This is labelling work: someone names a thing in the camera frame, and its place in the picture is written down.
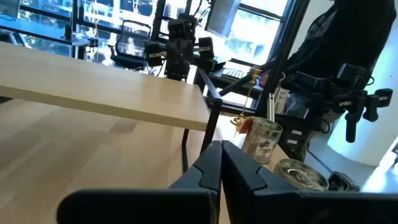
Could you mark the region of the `gold candlestick holder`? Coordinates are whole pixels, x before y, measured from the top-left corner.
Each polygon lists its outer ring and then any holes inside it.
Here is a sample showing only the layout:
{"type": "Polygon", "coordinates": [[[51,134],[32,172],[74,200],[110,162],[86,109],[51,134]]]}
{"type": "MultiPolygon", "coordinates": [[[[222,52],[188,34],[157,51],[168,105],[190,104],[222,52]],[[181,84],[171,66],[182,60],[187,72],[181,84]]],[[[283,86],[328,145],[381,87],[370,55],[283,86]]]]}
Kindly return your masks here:
{"type": "Polygon", "coordinates": [[[254,88],[255,85],[257,85],[257,79],[260,76],[260,74],[261,74],[261,70],[260,70],[259,67],[252,67],[251,74],[250,74],[251,79],[249,81],[250,87],[249,87],[249,91],[247,93],[246,101],[243,104],[243,109],[242,109],[241,113],[239,114],[239,116],[236,117],[236,118],[233,118],[231,120],[231,123],[233,125],[240,126],[240,125],[242,125],[244,123],[244,113],[245,113],[245,110],[246,110],[246,104],[248,102],[248,99],[250,98],[250,94],[252,92],[252,89],[254,88]]]}

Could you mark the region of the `black computer monitor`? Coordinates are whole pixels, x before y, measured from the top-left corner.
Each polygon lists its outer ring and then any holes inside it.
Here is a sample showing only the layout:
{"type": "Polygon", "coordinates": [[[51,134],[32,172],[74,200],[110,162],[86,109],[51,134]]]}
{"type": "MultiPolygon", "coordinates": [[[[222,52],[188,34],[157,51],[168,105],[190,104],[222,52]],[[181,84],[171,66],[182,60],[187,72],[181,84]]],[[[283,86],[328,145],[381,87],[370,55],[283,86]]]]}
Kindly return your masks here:
{"type": "Polygon", "coordinates": [[[211,0],[205,30],[222,38],[228,38],[241,0],[211,0]]]}

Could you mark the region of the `black keyboard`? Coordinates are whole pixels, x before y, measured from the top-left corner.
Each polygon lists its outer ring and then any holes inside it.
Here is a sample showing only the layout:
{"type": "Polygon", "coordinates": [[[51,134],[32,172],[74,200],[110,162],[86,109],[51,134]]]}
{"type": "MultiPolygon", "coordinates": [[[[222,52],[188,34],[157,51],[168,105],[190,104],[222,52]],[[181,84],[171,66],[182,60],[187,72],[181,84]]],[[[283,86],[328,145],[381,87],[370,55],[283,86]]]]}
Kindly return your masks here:
{"type": "Polygon", "coordinates": [[[234,68],[225,68],[221,75],[223,78],[227,78],[230,80],[239,80],[246,76],[246,73],[242,70],[234,69],[234,68]]]}

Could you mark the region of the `black mesh office chair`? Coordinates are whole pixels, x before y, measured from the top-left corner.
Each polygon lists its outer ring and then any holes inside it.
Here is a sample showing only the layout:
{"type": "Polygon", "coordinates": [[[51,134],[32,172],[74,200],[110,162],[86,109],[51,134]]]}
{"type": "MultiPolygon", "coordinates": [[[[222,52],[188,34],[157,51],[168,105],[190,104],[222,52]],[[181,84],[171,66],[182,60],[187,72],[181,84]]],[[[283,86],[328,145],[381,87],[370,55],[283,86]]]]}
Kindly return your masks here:
{"type": "Polygon", "coordinates": [[[123,20],[121,35],[114,46],[110,46],[111,60],[116,67],[143,71],[145,40],[149,40],[151,27],[142,22],[123,20]]]}

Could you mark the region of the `silver floral candle tin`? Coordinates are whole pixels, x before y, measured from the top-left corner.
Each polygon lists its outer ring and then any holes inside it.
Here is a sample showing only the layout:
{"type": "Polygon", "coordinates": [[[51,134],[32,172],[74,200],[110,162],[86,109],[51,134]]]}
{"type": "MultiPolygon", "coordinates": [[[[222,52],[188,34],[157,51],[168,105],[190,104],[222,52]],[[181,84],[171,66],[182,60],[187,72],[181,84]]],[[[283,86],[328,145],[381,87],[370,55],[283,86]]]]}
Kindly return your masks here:
{"type": "Polygon", "coordinates": [[[241,149],[260,164],[268,164],[282,132],[282,126],[274,121],[247,117],[239,127],[239,134],[246,134],[241,149]]]}
{"type": "Polygon", "coordinates": [[[281,159],[275,165],[274,173],[298,189],[323,192],[329,187],[321,173],[294,159],[281,159]]]}

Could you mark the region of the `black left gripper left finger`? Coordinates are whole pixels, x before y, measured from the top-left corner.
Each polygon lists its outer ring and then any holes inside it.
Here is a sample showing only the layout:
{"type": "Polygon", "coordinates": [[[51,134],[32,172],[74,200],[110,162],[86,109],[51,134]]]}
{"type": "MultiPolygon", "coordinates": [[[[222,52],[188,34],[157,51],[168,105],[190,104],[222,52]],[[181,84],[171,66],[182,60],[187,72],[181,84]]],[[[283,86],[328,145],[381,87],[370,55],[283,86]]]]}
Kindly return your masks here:
{"type": "Polygon", "coordinates": [[[66,196],[58,224],[218,224],[222,145],[213,141],[167,189],[86,189],[66,196]]]}

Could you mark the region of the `wooden shelf riser black frame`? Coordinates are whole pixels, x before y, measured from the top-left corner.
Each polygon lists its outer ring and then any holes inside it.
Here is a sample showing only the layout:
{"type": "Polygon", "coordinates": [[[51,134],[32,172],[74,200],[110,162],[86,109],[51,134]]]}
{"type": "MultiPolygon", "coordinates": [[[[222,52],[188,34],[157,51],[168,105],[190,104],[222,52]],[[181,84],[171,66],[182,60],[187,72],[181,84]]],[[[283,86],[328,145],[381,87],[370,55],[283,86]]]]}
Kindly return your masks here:
{"type": "Polygon", "coordinates": [[[0,96],[203,131],[218,115],[198,86],[0,42],[0,96]]]}

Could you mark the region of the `black desk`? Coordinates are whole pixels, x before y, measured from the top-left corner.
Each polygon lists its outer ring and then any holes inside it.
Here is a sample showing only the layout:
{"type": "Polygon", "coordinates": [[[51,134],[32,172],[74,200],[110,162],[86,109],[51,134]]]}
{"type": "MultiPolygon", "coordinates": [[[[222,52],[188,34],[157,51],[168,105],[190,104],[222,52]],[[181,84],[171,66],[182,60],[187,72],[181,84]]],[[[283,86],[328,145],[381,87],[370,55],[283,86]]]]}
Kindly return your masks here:
{"type": "MultiPolygon", "coordinates": [[[[225,70],[228,70],[228,68],[222,68],[222,69],[212,72],[208,75],[210,80],[212,81],[212,83],[214,84],[214,86],[216,88],[224,89],[228,85],[235,82],[235,80],[232,80],[232,79],[229,79],[229,78],[226,78],[223,76],[223,72],[225,70]]],[[[250,87],[251,86],[247,83],[237,89],[234,89],[233,93],[237,93],[240,95],[247,95],[250,87]]],[[[252,92],[250,94],[251,98],[258,100],[262,91],[263,91],[263,87],[261,87],[259,84],[257,84],[256,86],[254,86],[254,89],[252,90],[252,92]]]]}

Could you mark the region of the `black box with white labels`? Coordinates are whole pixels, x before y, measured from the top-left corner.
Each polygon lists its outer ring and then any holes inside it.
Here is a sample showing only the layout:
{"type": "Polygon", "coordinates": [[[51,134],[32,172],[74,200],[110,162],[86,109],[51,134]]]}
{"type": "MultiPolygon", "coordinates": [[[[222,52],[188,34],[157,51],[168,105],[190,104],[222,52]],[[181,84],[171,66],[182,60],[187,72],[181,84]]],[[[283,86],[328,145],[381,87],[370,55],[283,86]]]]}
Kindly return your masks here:
{"type": "Polygon", "coordinates": [[[282,127],[283,132],[278,142],[279,146],[289,158],[304,161],[307,138],[311,131],[287,124],[282,124],[282,127]]]}

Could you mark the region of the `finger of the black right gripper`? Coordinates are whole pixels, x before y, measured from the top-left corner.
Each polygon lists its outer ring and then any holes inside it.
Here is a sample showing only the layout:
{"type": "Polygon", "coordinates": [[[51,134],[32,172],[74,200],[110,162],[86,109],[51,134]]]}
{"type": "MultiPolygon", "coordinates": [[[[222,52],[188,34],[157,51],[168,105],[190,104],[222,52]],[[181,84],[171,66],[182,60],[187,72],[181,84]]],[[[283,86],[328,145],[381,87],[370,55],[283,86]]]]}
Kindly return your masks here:
{"type": "Polygon", "coordinates": [[[160,66],[162,65],[163,57],[165,57],[165,44],[146,40],[144,42],[144,53],[148,66],[160,66]]]}
{"type": "Polygon", "coordinates": [[[203,60],[212,60],[214,58],[213,40],[211,37],[199,38],[200,58],[203,60]]]}

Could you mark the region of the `black aluminium cell frame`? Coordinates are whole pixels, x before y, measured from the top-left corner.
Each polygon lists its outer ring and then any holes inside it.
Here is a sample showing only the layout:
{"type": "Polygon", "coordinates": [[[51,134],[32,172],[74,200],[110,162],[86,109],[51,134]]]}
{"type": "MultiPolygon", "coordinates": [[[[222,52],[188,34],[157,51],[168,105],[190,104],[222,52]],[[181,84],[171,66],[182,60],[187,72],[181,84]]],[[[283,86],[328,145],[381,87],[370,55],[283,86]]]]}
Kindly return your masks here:
{"type": "Polygon", "coordinates": [[[261,92],[257,106],[255,108],[247,108],[222,100],[219,107],[211,105],[211,109],[225,113],[260,116],[263,118],[268,118],[274,114],[275,90],[279,80],[282,78],[282,71],[309,4],[310,0],[289,0],[287,17],[282,27],[278,30],[279,37],[274,41],[271,57],[266,64],[261,66],[261,70],[269,72],[269,78],[266,86],[260,88],[261,92]]]}

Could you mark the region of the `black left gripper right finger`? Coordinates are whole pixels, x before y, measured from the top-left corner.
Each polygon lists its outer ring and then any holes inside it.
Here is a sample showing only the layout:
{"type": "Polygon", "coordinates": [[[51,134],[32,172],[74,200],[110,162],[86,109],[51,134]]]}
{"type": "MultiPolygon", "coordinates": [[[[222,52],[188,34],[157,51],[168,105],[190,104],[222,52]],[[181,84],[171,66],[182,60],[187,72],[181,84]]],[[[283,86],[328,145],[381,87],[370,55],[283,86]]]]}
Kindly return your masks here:
{"type": "Polygon", "coordinates": [[[231,224],[398,224],[398,194],[299,190],[222,141],[231,224]]]}

